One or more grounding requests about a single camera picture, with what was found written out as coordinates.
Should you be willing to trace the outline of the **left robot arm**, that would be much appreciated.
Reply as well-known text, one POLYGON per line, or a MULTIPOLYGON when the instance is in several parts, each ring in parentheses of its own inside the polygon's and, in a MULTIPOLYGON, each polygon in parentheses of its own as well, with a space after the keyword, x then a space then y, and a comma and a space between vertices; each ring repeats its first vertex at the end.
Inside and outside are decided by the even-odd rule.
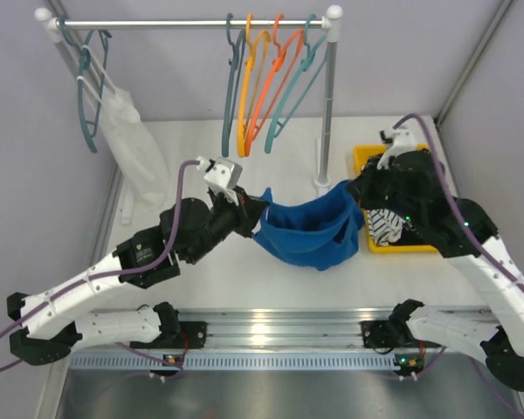
POLYGON ((140 230, 97 264, 40 294, 15 292, 7 311, 18 323, 10 352, 40 366, 88 347, 127 343, 133 349, 185 344, 186 331, 169 303, 101 313, 99 307, 126 292, 141 292, 180 275, 180 263, 195 264, 231 233, 251 238, 268 202, 240 187, 236 200, 210 192, 210 204, 184 198, 163 211, 159 224, 140 230))

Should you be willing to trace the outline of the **silver clothes rack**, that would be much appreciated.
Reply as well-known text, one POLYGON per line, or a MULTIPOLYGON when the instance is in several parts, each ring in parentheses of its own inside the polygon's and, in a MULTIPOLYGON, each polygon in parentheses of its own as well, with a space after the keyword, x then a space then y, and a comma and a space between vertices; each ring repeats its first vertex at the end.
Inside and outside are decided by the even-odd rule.
POLYGON ((303 38, 303 45, 307 48, 307 56, 300 70, 305 71, 312 66, 314 54, 322 45, 326 46, 326 52, 320 70, 325 70, 324 85, 324 107, 321 124, 321 137, 317 141, 318 149, 318 166, 317 175, 314 179, 314 188, 318 197, 324 196, 331 189, 331 180, 328 177, 329 166, 329 149, 331 141, 331 126, 333 118, 334 103, 334 79, 337 57, 337 44, 340 39, 341 18, 343 9, 339 5, 331 5, 327 8, 326 14, 321 19, 310 16, 307 19, 297 20, 237 20, 233 17, 224 20, 191 20, 191 19, 161 19, 161 20, 108 20, 108 21, 76 21, 67 19, 65 16, 55 17, 52 13, 55 10, 62 10, 59 1, 47 1, 45 8, 38 8, 34 12, 37 22, 44 28, 45 32, 58 47, 63 56, 63 60, 75 75, 79 75, 79 68, 76 66, 76 60, 72 57, 67 47, 71 46, 79 54, 83 52, 83 45, 73 39, 70 34, 72 31, 114 31, 114 30, 235 30, 235 29, 260 29, 266 30, 271 27, 279 28, 283 26, 289 29, 300 29, 306 33, 310 28, 318 28, 325 32, 319 41, 310 45, 303 38))

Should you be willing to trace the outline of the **blue tank top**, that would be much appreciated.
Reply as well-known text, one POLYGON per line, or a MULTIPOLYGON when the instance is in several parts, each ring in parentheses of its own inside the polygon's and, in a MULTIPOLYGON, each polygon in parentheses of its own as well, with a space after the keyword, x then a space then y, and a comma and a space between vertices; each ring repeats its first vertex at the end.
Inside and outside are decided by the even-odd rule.
POLYGON ((266 189, 261 198, 268 207, 254 241, 282 262, 317 271, 353 257, 364 215, 347 185, 347 180, 338 182, 325 195, 294 206, 276 203, 266 189))

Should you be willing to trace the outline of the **dark blue-grey hanger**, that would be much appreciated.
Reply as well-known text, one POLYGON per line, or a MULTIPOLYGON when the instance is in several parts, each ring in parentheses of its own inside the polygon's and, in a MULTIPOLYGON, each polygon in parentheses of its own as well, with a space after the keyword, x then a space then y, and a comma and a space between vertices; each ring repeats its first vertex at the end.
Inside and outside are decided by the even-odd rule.
POLYGON ((231 128, 234 121, 238 98, 238 85, 241 78, 241 62, 245 55, 245 29, 240 30, 235 41, 231 38, 231 20, 233 18, 233 14, 228 13, 225 22, 226 37, 227 42, 231 47, 232 57, 228 60, 230 70, 224 103, 224 118, 221 135, 221 154, 223 157, 228 157, 230 154, 231 128))

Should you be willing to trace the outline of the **white black striped shirt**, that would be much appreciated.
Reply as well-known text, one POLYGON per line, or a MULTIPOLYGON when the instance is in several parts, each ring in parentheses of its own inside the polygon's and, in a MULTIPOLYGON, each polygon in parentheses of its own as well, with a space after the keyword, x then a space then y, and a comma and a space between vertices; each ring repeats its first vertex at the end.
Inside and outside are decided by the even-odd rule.
POLYGON ((369 235, 376 246, 385 247, 397 243, 403 234, 403 220, 388 209, 367 212, 369 235))

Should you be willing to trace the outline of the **white garment on hanger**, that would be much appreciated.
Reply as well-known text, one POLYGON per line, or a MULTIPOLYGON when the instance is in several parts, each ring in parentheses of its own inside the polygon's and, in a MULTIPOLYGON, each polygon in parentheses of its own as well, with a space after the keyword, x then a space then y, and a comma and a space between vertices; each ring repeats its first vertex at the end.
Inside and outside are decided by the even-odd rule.
POLYGON ((82 47, 106 85, 90 91, 100 105, 99 128, 134 196, 151 208, 161 207, 169 193, 169 168, 161 149, 141 120, 130 93, 114 84, 88 45, 82 47))

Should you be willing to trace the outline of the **yellow hanger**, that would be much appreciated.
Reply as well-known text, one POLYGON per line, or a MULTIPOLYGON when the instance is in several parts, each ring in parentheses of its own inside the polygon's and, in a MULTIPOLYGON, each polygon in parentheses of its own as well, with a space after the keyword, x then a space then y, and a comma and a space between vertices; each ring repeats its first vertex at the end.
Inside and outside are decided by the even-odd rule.
POLYGON ((250 13, 247 15, 245 25, 245 43, 248 48, 248 57, 245 59, 245 74, 238 109, 237 151, 239 157, 246 157, 246 135, 252 121, 255 99, 271 42, 271 35, 268 30, 261 30, 252 39, 252 20, 253 14, 250 13))

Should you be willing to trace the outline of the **yellow plastic bin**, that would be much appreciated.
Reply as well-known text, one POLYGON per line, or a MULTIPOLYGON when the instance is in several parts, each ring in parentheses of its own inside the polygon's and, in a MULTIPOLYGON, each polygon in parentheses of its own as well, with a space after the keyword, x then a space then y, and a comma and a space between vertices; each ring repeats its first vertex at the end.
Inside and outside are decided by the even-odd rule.
MULTIPOLYGON (((356 146, 354 148, 354 168, 355 173, 359 175, 362 170, 367 165, 368 160, 371 157, 380 156, 386 150, 385 146, 379 145, 363 145, 356 146)), ((366 229, 366 238, 369 246, 369 250, 373 253, 379 254, 393 254, 393 253, 412 253, 412 252, 433 252, 437 250, 431 245, 426 244, 415 231, 410 229, 409 218, 402 218, 403 220, 403 234, 401 239, 390 246, 380 247, 374 245, 372 239, 369 235, 368 227, 368 210, 363 211, 365 218, 365 229, 366 229)))

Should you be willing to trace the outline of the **teal hanger right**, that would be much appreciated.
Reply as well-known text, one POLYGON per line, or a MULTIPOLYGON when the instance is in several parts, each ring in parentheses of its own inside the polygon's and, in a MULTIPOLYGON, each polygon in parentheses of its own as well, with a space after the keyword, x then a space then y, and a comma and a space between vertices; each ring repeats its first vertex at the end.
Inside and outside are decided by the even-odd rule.
POLYGON ((280 134, 285 129, 289 120, 294 116, 298 107, 302 104, 303 100, 309 93, 315 80, 317 80, 322 69, 324 68, 324 65, 326 64, 328 53, 324 52, 322 61, 315 68, 315 72, 313 76, 308 81, 307 86, 304 88, 304 90, 300 94, 300 97, 293 104, 293 107, 291 108, 289 113, 284 114, 284 109, 286 107, 286 104, 289 101, 293 93, 293 90, 295 89, 298 82, 300 81, 301 76, 303 74, 306 74, 309 70, 311 70, 314 67, 314 60, 317 55, 317 52, 321 49, 321 46, 324 45, 325 42, 327 41, 327 36, 322 35, 315 44, 311 45, 308 42, 308 31, 309 31, 309 26, 311 25, 310 21, 312 21, 314 18, 316 18, 316 16, 313 13, 310 14, 308 18, 306 19, 306 22, 302 30, 302 39, 301 40, 302 40, 302 44, 307 48, 306 56, 300 61, 298 68, 295 70, 293 76, 291 77, 288 84, 286 85, 286 90, 281 94, 278 107, 272 117, 270 126, 267 130, 266 138, 265 138, 265 146, 264 146, 264 151, 267 154, 270 154, 272 152, 272 146, 273 146, 275 139, 280 136, 280 134))

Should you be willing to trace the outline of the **corner metal profile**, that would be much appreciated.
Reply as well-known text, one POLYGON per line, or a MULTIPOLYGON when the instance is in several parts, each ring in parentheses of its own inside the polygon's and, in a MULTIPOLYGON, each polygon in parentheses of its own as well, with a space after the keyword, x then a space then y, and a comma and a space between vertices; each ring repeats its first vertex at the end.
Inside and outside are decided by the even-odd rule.
MULTIPOLYGON (((64 60, 73 78, 78 75, 77 48, 68 45, 64 40, 55 44, 61 58, 64 60)), ((121 172, 116 165, 109 172, 107 182, 107 192, 100 201, 100 218, 93 227, 93 238, 91 240, 91 250, 87 257, 88 263, 99 260, 99 256, 107 250, 107 240, 109 239, 115 216, 115 208, 122 187, 121 172)), ((48 365, 46 367, 46 379, 43 385, 35 418, 56 418, 59 411, 62 394, 66 384, 71 358, 48 365)))
POLYGON ((485 28, 481 31, 479 39, 474 44, 471 54, 466 59, 465 64, 458 74, 455 83, 452 85, 443 105, 433 118, 436 128, 442 126, 449 113, 454 108, 466 85, 479 67, 479 63, 486 55, 487 50, 500 28, 505 23, 515 4, 516 1, 514 0, 500 0, 497 2, 493 14, 489 17, 485 28))

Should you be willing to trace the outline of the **corner metal profile right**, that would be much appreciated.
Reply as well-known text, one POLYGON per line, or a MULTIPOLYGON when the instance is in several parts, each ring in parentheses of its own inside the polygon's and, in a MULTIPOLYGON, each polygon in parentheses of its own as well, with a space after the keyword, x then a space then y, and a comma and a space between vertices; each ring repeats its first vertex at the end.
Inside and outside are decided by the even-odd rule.
POLYGON ((436 128, 442 126, 449 113, 454 108, 466 85, 479 67, 479 63, 486 55, 487 50, 500 28, 505 23, 515 4, 516 1, 514 0, 500 0, 497 2, 493 14, 489 17, 485 28, 481 31, 479 39, 474 44, 471 54, 466 59, 465 64, 458 74, 455 83, 452 85, 443 105, 433 118, 436 128))

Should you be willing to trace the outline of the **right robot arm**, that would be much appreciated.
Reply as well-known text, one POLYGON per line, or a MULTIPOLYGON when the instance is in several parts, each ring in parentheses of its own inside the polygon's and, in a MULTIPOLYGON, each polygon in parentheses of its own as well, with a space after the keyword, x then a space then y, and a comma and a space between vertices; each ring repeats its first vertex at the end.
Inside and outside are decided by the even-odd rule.
POLYGON ((451 193, 442 163, 425 148, 370 156, 347 190, 360 208, 387 210, 406 222, 467 279, 498 320, 488 325, 408 299, 389 316, 393 341, 449 347, 524 392, 524 276, 481 206, 451 193))

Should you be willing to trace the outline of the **teal hanger with garment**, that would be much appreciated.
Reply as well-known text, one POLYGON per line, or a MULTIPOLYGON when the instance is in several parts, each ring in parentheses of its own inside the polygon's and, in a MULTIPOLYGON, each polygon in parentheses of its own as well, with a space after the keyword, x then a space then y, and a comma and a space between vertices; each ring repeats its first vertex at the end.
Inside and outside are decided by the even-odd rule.
POLYGON ((95 137, 99 131, 102 94, 106 85, 106 76, 100 73, 105 70, 109 53, 109 41, 112 35, 105 30, 90 30, 85 42, 80 45, 69 33, 66 25, 66 15, 58 18, 58 28, 64 41, 76 49, 78 53, 78 69, 76 71, 76 92, 78 118, 83 138, 91 153, 98 152, 95 137), (93 62, 89 48, 93 35, 97 33, 103 50, 103 58, 99 64, 93 62))

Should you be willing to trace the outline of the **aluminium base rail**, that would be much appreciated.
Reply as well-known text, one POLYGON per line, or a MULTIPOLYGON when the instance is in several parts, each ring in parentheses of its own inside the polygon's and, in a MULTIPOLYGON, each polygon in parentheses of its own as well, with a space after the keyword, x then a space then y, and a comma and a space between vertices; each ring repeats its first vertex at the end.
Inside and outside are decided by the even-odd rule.
POLYGON ((392 371, 429 367, 441 343, 405 343, 388 331, 390 312, 181 313, 183 334, 171 347, 99 346, 71 356, 72 370, 105 371, 392 371))

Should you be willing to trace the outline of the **corner metal profile left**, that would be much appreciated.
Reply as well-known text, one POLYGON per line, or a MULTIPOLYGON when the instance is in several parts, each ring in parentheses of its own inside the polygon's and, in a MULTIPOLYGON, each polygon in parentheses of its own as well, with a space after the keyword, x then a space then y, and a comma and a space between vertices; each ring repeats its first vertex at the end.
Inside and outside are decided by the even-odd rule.
MULTIPOLYGON (((64 40, 55 44, 61 58, 64 60, 73 78, 78 75, 77 48, 68 45, 64 40)), ((107 192, 100 201, 100 218, 93 227, 93 238, 91 240, 91 250, 87 257, 88 263, 99 260, 99 256, 107 250, 107 240, 109 239, 115 216, 115 208, 122 187, 121 172, 116 165, 109 172, 107 182, 107 192)), ((62 394, 66 384, 71 358, 48 365, 46 367, 46 379, 43 385, 35 418, 56 418, 59 411, 62 394)))

